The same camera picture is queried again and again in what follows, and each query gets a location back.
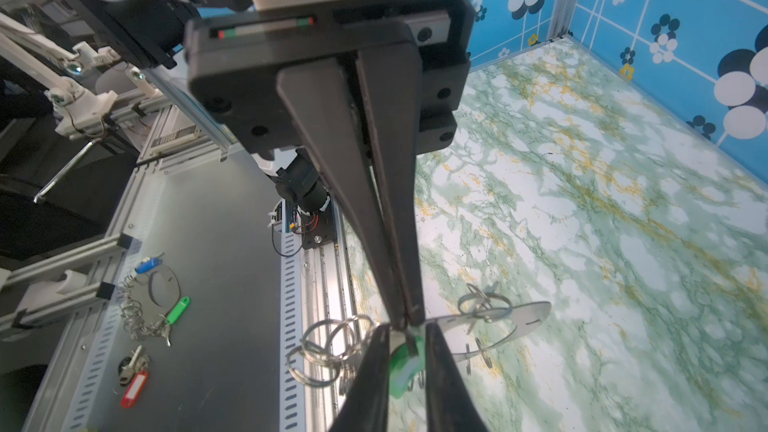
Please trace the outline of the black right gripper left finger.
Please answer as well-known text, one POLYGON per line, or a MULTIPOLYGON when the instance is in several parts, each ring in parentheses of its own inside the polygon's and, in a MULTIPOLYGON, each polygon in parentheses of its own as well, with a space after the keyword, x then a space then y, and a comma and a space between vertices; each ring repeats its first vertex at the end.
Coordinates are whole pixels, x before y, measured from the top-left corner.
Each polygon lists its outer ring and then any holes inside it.
POLYGON ((330 432, 384 432, 389 403, 390 328, 378 326, 330 432))

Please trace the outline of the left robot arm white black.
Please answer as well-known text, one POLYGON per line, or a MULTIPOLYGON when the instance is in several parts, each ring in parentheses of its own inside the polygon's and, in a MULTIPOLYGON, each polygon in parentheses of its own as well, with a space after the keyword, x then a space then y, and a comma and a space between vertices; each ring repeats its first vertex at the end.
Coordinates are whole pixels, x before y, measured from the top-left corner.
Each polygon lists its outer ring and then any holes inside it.
POLYGON ((469 0, 65 0, 127 61, 178 65, 204 115, 250 152, 301 147, 361 239, 397 329, 425 305, 418 155, 455 134, 469 0))

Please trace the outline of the green key tag with key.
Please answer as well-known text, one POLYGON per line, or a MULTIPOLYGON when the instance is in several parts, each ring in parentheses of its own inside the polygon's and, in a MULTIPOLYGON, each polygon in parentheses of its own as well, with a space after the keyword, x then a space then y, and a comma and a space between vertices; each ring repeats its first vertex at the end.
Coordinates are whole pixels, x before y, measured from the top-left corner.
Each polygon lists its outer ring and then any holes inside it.
POLYGON ((407 342, 402 343, 390 355, 389 394, 399 399, 406 391, 413 389, 412 382, 426 368, 424 338, 415 338, 416 353, 413 354, 407 342))

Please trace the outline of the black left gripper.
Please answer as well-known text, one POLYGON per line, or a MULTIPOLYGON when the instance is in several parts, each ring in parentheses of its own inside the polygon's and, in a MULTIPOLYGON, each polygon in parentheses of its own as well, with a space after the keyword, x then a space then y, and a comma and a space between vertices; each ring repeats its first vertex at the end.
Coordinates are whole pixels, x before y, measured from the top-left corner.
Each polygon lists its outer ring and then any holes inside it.
POLYGON ((305 146, 399 329, 425 321, 416 150, 453 140, 474 20, 469 0, 336 0, 185 28, 193 97, 251 153, 305 146))

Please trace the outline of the steel key organizer plate with rings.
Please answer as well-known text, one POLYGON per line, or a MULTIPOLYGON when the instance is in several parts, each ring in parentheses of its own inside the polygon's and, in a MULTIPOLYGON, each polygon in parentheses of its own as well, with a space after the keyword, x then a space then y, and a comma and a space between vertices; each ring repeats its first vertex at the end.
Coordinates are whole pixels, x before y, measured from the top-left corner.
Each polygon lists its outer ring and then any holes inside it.
MULTIPOLYGON (((469 283, 468 293, 457 301, 458 312, 428 319, 425 324, 437 324, 443 333, 458 329, 467 335, 473 333, 478 323, 502 326, 506 334, 498 341, 485 345, 479 339, 475 346, 467 346, 463 351, 450 350, 455 362, 466 362, 475 357, 481 357, 487 366, 491 365, 488 352, 520 339, 537 330, 552 311, 548 301, 530 302, 515 305, 507 296, 498 293, 495 286, 485 290, 469 283)), ((321 389, 342 384, 343 395, 351 389, 352 382, 360 370, 361 362, 369 347, 371 336, 375 329, 382 325, 370 316, 355 314, 344 320, 324 319, 308 327, 300 339, 300 344, 289 354, 301 354, 317 366, 328 370, 331 377, 312 378, 295 369, 291 375, 305 386, 321 389)), ((407 342, 412 353, 416 353, 415 338, 423 337, 425 344, 425 329, 403 334, 403 341, 394 347, 391 353, 404 342, 407 342)), ((425 370, 413 380, 420 387, 426 383, 425 370)))

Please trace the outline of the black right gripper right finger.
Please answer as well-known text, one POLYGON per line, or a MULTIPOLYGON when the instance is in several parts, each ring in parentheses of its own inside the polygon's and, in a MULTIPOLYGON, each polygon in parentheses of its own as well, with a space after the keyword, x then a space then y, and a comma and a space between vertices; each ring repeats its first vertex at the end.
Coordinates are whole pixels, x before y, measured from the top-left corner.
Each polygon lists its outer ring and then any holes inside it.
POLYGON ((425 403, 427 430, 487 431, 448 343, 435 323, 425 325, 425 403))

